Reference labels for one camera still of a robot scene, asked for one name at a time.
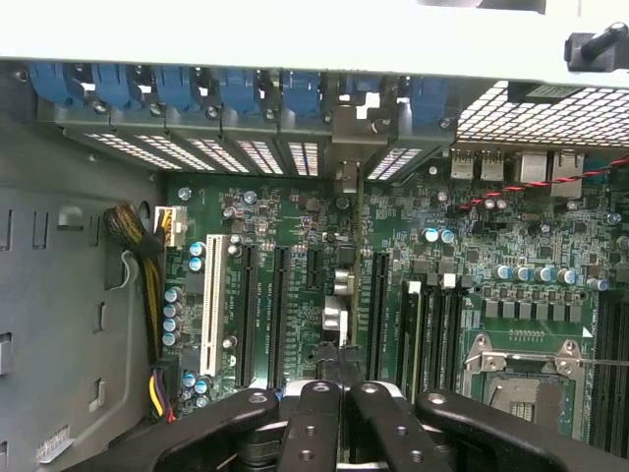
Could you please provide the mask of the green slotted RAM stick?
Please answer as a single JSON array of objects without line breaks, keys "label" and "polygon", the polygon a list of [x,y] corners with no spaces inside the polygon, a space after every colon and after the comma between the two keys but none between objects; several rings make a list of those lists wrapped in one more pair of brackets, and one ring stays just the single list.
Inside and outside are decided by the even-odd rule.
[{"label": "green slotted RAM stick", "polygon": [[402,347],[401,384],[408,397],[416,389],[416,369],[422,343],[422,291],[423,283],[420,280],[403,282],[402,288],[402,333],[400,346]]}]

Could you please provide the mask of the black RAM slot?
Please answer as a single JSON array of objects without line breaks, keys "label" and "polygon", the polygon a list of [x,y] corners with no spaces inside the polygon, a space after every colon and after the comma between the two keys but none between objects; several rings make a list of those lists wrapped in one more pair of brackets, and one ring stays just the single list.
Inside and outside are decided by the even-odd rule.
[{"label": "black RAM slot", "polygon": [[440,386],[451,390],[454,385],[455,358],[457,341],[457,321],[458,321],[458,289],[444,288],[442,290],[442,310],[443,310],[443,330],[442,330],[442,350],[441,350],[441,378]]},{"label": "black RAM slot", "polygon": [[620,302],[614,307],[613,359],[614,368],[613,403],[613,450],[626,455],[629,450],[629,303]]},{"label": "black RAM slot", "polygon": [[595,365],[595,389],[593,391],[593,417],[592,440],[593,444],[601,449],[606,449],[606,426],[608,407],[608,366],[602,361],[608,357],[609,335],[609,304],[610,293],[599,293],[599,312],[597,319],[596,360]]},{"label": "black RAM slot", "polygon": [[427,310],[425,388],[438,385],[439,376],[439,336],[440,336],[440,288],[429,287]]}]

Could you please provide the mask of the short black expansion slot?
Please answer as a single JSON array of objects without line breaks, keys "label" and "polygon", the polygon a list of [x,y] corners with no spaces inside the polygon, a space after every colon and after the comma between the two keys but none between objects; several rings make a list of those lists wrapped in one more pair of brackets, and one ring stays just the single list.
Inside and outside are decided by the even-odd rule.
[{"label": "short black expansion slot", "polygon": [[324,279],[323,248],[309,247],[307,250],[307,288],[309,290],[321,289]]}]

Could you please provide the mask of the white expansion slot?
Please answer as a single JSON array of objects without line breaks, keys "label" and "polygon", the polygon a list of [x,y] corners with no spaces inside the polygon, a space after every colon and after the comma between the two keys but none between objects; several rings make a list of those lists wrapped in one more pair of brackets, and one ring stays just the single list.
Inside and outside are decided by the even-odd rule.
[{"label": "white expansion slot", "polygon": [[205,239],[205,271],[200,332],[200,373],[214,377],[219,370],[219,328],[222,320],[221,283],[224,237],[208,234]]}]

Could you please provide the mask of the green motherboard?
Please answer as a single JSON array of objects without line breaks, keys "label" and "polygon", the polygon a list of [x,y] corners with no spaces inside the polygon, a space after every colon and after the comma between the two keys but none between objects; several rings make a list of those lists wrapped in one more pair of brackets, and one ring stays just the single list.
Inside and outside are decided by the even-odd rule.
[{"label": "green motherboard", "polygon": [[[465,355],[485,332],[498,348],[553,352],[566,339],[596,359],[599,293],[610,293],[608,357],[613,359],[614,307],[629,303],[629,165],[592,168],[579,199],[554,198],[550,186],[491,192],[469,199],[481,182],[455,180],[433,164],[404,186],[369,181],[350,197],[325,183],[260,177],[177,176],[169,206],[187,208],[186,244],[166,256],[163,310],[167,379],[181,417],[247,387],[267,387],[269,310],[274,249],[291,250],[284,381],[314,380],[315,350],[340,349],[345,371],[365,381],[397,385],[409,400],[425,388],[429,287],[440,288],[439,376],[443,330],[442,290],[458,289],[455,375],[461,394]],[[205,239],[224,237],[219,328],[219,370],[200,373],[200,332]],[[241,338],[242,249],[258,250],[254,377],[236,387]],[[323,248],[321,289],[307,288],[307,250]],[[368,374],[369,309],[374,253],[389,254],[381,371]],[[401,384],[402,288],[420,280],[422,343],[416,389]]]}]

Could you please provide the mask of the white power connector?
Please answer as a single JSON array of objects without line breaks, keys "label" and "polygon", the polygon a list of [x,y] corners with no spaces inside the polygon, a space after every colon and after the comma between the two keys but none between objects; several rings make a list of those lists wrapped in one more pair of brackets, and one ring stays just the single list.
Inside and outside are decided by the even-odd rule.
[{"label": "white power connector", "polygon": [[185,206],[157,206],[154,209],[153,235],[165,248],[181,250],[186,244],[187,220]]}]

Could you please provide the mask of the silver USB port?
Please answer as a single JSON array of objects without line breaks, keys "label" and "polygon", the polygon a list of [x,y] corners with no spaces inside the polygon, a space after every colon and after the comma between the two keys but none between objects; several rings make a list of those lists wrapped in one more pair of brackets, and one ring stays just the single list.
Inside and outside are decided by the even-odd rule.
[{"label": "silver USB port", "polygon": [[504,156],[500,150],[483,150],[481,152],[480,178],[486,182],[502,182],[504,180]]},{"label": "silver USB port", "polygon": [[455,180],[471,181],[475,174],[475,154],[468,149],[451,148],[450,177]]}]

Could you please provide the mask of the silver power supply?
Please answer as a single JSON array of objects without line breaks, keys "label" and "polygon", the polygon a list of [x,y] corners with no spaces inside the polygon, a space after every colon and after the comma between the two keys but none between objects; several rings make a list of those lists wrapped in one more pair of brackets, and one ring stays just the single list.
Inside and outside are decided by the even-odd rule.
[{"label": "silver power supply", "polygon": [[147,171],[0,145],[0,472],[62,470],[143,417],[140,276],[103,214],[155,199]]}]

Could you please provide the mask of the silver network port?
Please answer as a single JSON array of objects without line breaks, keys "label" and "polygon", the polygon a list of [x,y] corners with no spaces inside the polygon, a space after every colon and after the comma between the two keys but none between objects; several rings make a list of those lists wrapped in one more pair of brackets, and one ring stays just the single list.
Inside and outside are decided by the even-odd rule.
[{"label": "silver network port", "polygon": [[552,158],[550,195],[561,199],[579,199],[585,156],[574,150],[556,151]]},{"label": "silver network port", "polygon": [[546,180],[547,153],[538,151],[522,152],[516,158],[516,181],[534,183]]}]

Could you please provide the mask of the perforated slot blanking plate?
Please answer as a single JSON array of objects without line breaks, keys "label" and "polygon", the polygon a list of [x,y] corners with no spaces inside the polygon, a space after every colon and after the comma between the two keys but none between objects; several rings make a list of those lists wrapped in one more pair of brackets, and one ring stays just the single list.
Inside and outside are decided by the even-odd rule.
[{"label": "perforated slot blanking plate", "polygon": [[224,141],[251,164],[257,174],[279,177],[287,173],[275,123],[265,122],[260,115],[230,112],[223,116],[221,128]]},{"label": "perforated slot blanking plate", "polygon": [[218,173],[257,173],[239,148],[224,137],[220,120],[209,119],[203,111],[180,113],[176,108],[168,107],[165,127],[174,142],[207,161]]},{"label": "perforated slot blanking plate", "polygon": [[181,167],[159,154],[149,150],[133,137],[125,137],[110,124],[110,114],[95,113],[91,107],[83,109],[53,106],[53,122],[66,138],[86,145],[98,153],[107,153],[129,163],[141,165],[151,170],[176,171]]},{"label": "perforated slot blanking plate", "polygon": [[327,135],[312,120],[299,123],[292,112],[281,116],[277,142],[293,177],[314,179],[323,174]]},{"label": "perforated slot blanking plate", "polygon": [[166,127],[165,112],[145,108],[121,111],[113,108],[110,126],[120,144],[130,145],[138,158],[173,172],[217,173],[224,168],[184,138]]}]

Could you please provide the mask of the blue slot retaining clip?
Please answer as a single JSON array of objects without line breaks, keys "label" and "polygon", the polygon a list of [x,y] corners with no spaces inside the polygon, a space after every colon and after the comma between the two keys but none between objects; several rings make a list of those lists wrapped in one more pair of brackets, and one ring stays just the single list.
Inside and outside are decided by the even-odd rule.
[{"label": "blue slot retaining clip", "polygon": [[284,106],[299,118],[316,118],[320,112],[320,73],[285,71],[282,76]]},{"label": "blue slot retaining clip", "polygon": [[339,79],[339,95],[350,101],[361,101],[368,93],[380,93],[384,76],[344,73]]},{"label": "blue slot retaining clip", "polygon": [[36,93],[63,108],[84,108],[86,91],[78,70],[63,62],[31,62],[29,77]]},{"label": "blue slot retaining clip", "polygon": [[202,74],[196,68],[155,66],[154,79],[160,100],[179,113],[198,112],[206,107],[206,96],[200,90]]},{"label": "blue slot retaining clip", "polygon": [[414,78],[411,82],[411,112],[415,127],[439,122],[445,117],[449,83],[439,78]]},{"label": "blue slot retaining clip", "polygon": [[259,115],[261,112],[262,70],[225,68],[221,70],[222,103],[239,116]]},{"label": "blue slot retaining clip", "polygon": [[143,108],[143,92],[134,66],[95,63],[91,69],[95,93],[101,101],[122,111]]}]

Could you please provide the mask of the open PC case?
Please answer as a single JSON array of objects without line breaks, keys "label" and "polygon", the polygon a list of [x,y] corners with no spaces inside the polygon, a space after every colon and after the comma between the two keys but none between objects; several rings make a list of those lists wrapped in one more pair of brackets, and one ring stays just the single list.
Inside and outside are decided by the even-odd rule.
[{"label": "open PC case", "polygon": [[[328,184],[340,197],[369,181],[404,186],[433,164],[450,170],[449,150],[475,154],[473,182],[491,192],[543,189],[553,184],[556,151],[585,156],[581,180],[592,168],[629,165],[629,70],[570,72],[564,44],[573,32],[599,33],[613,23],[629,26],[629,0],[0,0],[0,145],[54,145],[87,151],[147,171],[156,199],[123,202],[103,214],[108,239],[136,262],[143,298],[147,407],[141,420],[107,447],[55,472],[105,472],[108,449],[182,420],[174,417],[175,392],[167,379],[162,341],[166,256],[153,235],[154,209],[169,207],[177,176],[260,177]],[[320,73],[320,112],[312,120],[327,135],[319,178],[151,170],[66,138],[53,122],[56,105],[34,90],[31,62],[73,64],[86,91],[86,107],[111,113],[95,93],[91,65],[134,66],[143,108],[170,107],[156,92],[154,67],[201,71],[202,108],[209,119],[236,113],[222,103],[221,70],[262,70],[261,118],[277,127],[283,114],[285,71]],[[361,101],[339,95],[344,73],[384,76],[380,93]],[[445,117],[415,127],[414,78],[449,83]],[[504,180],[480,178],[481,152],[500,150]],[[546,180],[516,181],[522,152],[546,152]],[[337,472],[390,472],[356,453],[342,399]],[[622,457],[589,442],[588,472],[629,472]]]}]

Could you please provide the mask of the black case lock knob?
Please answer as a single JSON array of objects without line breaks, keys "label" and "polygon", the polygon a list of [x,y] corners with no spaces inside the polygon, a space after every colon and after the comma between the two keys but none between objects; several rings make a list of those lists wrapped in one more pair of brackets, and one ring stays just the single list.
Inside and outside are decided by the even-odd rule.
[{"label": "black case lock knob", "polygon": [[629,70],[629,26],[616,22],[599,33],[573,32],[564,44],[570,72]]}]

